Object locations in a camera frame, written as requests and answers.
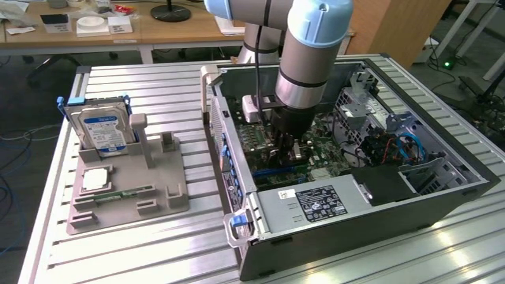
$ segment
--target white box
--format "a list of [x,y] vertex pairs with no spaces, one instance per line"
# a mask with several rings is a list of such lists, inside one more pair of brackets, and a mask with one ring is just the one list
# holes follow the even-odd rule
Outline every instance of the white box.
[[128,16],[109,17],[109,32],[112,34],[132,33],[132,23]]
[[84,17],[77,20],[77,37],[108,36],[109,28],[106,21],[100,17]]
[[430,55],[433,54],[433,50],[436,50],[437,46],[438,46],[438,42],[433,38],[428,38],[425,42],[425,46],[422,47],[422,51],[418,54],[413,63],[426,63]]

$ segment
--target power supply label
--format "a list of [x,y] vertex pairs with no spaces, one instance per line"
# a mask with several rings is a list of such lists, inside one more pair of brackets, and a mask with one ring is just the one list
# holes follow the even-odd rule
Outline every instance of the power supply label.
[[297,192],[297,199],[309,222],[321,221],[348,213],[330,185]]

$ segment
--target red object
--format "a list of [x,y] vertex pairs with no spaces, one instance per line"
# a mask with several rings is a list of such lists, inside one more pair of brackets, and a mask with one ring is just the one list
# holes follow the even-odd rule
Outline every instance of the red object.
[[122,5],[117,5],[117,4],[114,4],[114,10],[120,13],[124,13],[125,15],[129,15],[134,12],[133,7],[122,6]]

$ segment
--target white container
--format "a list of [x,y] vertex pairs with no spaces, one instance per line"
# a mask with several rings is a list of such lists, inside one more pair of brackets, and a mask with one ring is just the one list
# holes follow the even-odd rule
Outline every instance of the white container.
[[77,20],[77,37],[108,36],[106,21],[100,17],[84,17]]
[[437,46],[438,46],[438,42],[433,38],[428,38],[425,41],[425,46],[422,47],[422,51],[418,54],[413,63],[426,63],[430,55],[433,54],[433,50],[436,50]]
[[109,17],[109,32],[112,34],[132,33],[132,23],[128,16]]
[[86,0],[66,0],[69,7],[80,8],[86,4]]
[[49,34],[69,33],[72,31],[72,21],[68,15],[40,15],[40,18]]

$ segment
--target wooden cabinet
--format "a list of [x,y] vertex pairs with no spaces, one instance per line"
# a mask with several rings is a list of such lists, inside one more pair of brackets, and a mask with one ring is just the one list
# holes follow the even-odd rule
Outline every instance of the wooden cabinet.
[[354,0],[348,54],[388,53],[408,68],[450,0]]

